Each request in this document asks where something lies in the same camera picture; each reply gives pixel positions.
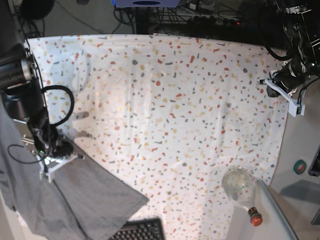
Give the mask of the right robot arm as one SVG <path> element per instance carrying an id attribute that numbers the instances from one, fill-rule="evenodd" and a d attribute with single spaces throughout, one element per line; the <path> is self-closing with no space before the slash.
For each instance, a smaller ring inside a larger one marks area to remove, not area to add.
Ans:
<path id="1" fill-rule="evenodd" d="M 29 45 L 24 45 L 17 30 L 9 2 L 0 2 L 0 97 L 8 116 L 21 124 L 26 146 L 42 159 L 71 155 L 73 145 L 57 127 L 72 115 L 75 98 L 63 85 L 43 87 L 39 66 Z M 70 107 L 66 116 L 50 123 L 45 92 L 60 90 L 68 94 Z"/>

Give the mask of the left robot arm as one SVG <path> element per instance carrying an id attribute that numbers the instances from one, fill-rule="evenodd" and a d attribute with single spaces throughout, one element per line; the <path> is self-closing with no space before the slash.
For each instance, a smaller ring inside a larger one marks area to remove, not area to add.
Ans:
<path id="1" fill-rule="evenodd" d="M 282 15 L 282 28 L 290 48 L 285 56 L 277 55 L 268 45 L 265 48 L 275 59 L 287 61 L 270 79 L 288 94 L 303 85 L 307 77 L 320 75 L 320 34 L 310 1 L 276 0 L 275 5 Z"/>

